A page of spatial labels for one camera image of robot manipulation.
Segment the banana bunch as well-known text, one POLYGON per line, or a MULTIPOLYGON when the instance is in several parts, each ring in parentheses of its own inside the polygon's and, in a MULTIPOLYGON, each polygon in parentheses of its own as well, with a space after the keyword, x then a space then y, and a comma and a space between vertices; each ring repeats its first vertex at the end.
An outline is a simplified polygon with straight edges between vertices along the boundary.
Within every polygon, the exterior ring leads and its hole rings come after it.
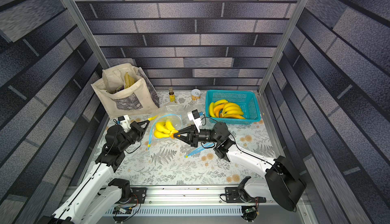
POLYGON ((174 138, 174 134, 177 132, 171 121, 161 121, 155 124, 153 135, 157 139, 174 138))
POLYGON ((241 113, 242 109, 238 104, 229 102, 223 107, 222 115, 226 115, 230 111, 234 111, 233 114, 237 114, 237 112, 241 113))

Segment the clear zip-top bag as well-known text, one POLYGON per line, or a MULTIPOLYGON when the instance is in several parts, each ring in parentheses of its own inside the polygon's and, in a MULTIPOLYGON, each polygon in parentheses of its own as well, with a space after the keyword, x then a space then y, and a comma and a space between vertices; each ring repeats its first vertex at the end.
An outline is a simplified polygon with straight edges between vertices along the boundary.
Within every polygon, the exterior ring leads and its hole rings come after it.
POLYGON ((192 155, 195 155, 197 153, 200 153, 201 151, 203 150, 206 150, 206 149, 212 149, 215 147, 215 143, 212 143, 212 142, 209 142, 209 143, 201 143, 201 146, 196 148, 195 150, 193 150, 192 152, 190 152, 189 154, 187 154, 185 156, 185 158, 188 158, 192 155))
POLYGON ((169 102, 159 108, 153 117, 149 118, 149 139, 147 148, 150 149, 157 143, 173 140, 174 133, 183 128, 183 117, 186 105, 169 102))

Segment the yellow banana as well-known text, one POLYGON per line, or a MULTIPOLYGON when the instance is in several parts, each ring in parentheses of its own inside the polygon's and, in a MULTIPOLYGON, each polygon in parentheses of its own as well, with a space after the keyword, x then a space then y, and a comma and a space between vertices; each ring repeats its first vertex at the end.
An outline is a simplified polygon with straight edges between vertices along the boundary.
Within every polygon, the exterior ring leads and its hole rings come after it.
POLYGON ((216 101, 216 102, 214 103, 214 107, 217 107, 217 106, 219 106, 219 105, 221 105, 221 104, 225 104, 225 103, 228 103, 228 101, 225 100, 225 99, 218 100, 218 101, 216 101))
POLYGON ((211 102, 209 104, 209 115, 210 115, 210 117, 216 117, 215 113, 214 113, 214 102, 211 102))

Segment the single orange banana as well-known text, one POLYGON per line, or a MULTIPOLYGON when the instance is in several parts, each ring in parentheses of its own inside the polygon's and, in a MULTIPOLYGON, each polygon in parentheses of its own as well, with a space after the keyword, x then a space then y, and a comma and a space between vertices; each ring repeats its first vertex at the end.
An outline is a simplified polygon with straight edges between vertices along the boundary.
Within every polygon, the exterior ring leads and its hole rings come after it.
POLYGON ((223 107, 224 107, 224 106, 225 106, 225 104, 222 103, 222 104, 217 105, 216 107, 214 107, 213 112, 214 112, 215 117, 219 117, 220 111, 223 110, 223 107))

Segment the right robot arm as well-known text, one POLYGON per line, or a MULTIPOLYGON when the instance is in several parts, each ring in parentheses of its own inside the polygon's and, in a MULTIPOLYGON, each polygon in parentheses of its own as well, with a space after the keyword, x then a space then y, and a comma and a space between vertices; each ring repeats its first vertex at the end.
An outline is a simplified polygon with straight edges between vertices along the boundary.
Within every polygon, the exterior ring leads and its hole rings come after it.
POLYGON ((294 211, 307 184, 292 162, 284 156, 276 159, 266 158, 241 149, 230 136, 227 125, 222 122, 216 123, 211 130, 198 129, 197 126, 191 125, 173 134, 174 138, 190 146, 212 142, 215 144, 212 149, 218 158, 244 166, 263 177, 266 183, 252 177, 241 181, 238 189, 244 202, 255 197, 270 198, 282 208, 294 211))

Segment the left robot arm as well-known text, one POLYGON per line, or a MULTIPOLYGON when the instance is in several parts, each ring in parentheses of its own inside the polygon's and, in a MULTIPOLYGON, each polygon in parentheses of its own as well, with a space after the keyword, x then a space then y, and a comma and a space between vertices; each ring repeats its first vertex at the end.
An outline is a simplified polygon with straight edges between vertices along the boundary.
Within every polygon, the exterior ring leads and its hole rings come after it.
POLYGON ((127 148, 141 142, 150 121, 128 123, 122 120, 107 130, 101 153, 86 179, 51 216, 43 216, 40 224, 96 224, 106 211, 119 200, 133 195, 128 180, 106 181, 117 171, 127 148))

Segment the beige canvas tote bag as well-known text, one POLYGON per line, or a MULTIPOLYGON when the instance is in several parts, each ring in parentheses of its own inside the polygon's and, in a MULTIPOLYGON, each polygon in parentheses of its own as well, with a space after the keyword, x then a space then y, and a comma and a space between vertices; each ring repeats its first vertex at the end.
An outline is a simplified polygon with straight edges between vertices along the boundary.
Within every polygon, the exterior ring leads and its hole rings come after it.
POLYGON ((152 113, 160 107, 159 96, 145 72, 130 63, 103 70, 102 78, 91 86, 110 118, 152 113), (135 83, 124 89, 126 72, 135 83))

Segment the small brown sauce bottle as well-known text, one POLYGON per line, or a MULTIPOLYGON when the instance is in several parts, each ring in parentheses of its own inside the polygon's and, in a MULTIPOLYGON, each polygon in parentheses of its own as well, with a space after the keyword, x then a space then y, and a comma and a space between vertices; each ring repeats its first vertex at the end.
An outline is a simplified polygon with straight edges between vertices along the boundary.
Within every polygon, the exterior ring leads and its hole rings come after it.
POLYGON ((170 102, 176 103, 176 97, 175 97, 175 94, 174 94, 172 87, 169 87, 169 99, 170 99, 170 102))

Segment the small yellow tin can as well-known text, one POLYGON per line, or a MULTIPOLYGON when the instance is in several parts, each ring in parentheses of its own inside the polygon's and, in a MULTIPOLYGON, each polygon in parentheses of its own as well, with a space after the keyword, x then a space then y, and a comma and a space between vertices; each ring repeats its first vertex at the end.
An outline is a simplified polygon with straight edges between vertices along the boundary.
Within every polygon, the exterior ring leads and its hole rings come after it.
POLYGON ((193 101, 197 101, 201 98, 201 91, 198 89, 193 89, 191 91, 191 97, 193 101))

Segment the yellow item in tote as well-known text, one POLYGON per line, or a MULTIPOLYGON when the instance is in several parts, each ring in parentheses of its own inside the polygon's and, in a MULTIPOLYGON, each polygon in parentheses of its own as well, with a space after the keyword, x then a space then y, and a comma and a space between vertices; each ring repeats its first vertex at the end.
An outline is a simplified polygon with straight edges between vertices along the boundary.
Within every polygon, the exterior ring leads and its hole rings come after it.
POLYGON ((124 80, 125 80, 124 89, 130 88, 135 83, 134 78, 131 77, 128 72, 125 73, 124 80))

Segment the teal plastic basket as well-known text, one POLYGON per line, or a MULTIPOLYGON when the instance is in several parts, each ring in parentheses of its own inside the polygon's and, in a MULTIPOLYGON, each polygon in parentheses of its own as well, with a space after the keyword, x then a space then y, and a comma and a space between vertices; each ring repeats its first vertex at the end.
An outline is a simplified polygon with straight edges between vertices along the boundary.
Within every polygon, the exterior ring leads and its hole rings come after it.
MULTIPOLYGON (((216 102, 218 100, 225 99, 228 102, 238 104, 242 112, 237 112, 238 115, 241 115, 245 120, 238 120, 233 118, 224 118, 222 115, 222 110, 220 111, 219 117, 213 117, 219 122, 226 124, 236 124, 236 125, 250 125, 254 122, 257 122, 261 119, 260 109, 258 106, 257 99, 253 92, 245 91, 223 91, 223 90, 209 90, 206 93, 206 104, 205 104, 205 115, 209 116, 209 104, 211 102, 216 102)), ((228 112, 226 115, 233 114, 234 111, 228 112)))

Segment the circuit board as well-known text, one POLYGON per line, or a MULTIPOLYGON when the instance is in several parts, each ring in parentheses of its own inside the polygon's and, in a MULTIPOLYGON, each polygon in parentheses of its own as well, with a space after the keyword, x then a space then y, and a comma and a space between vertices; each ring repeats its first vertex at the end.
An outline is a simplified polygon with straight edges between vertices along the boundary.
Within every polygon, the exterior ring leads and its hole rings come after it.
POLYGON ((258 211, 254 206, 242 206, 242 218, 248 222, 256 219, 258 211))
POLYGON ((112 214, 114 216, 118 215, 130 215, 133 211, 132 207, 120 207, 120 206, 115 206, 112 210, 112 214))

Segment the right circuit board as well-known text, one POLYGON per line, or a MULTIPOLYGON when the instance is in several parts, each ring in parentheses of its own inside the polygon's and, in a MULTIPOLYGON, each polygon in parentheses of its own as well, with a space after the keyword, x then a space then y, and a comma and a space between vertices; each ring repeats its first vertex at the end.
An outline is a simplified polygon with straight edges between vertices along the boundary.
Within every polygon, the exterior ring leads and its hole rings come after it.
POLYGON ((254 206, 242 206, 242 218, 248 222, 256 219, 258 211, 254 206))

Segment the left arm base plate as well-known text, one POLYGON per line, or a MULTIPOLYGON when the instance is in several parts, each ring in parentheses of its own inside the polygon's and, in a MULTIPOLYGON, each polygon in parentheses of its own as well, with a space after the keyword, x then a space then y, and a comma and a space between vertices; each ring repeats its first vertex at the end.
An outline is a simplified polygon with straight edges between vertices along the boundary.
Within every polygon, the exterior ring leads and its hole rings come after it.
POLYGON ((144 204, 146 195, 147 195, 147 188, 146 187, 132 187, 132 195, 129 204, 144 204))

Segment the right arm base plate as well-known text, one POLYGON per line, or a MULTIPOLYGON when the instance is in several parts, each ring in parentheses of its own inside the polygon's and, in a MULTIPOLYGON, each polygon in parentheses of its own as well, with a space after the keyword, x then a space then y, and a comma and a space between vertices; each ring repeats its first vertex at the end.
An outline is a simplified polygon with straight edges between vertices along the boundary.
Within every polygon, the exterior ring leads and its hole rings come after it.
POLYGON ((238 187, 225 187, 224 193, 220 194, 220 198, 223 202, 227 203, 266 203, 266 198, 263 197, 250 197, 239 190, 238 187))

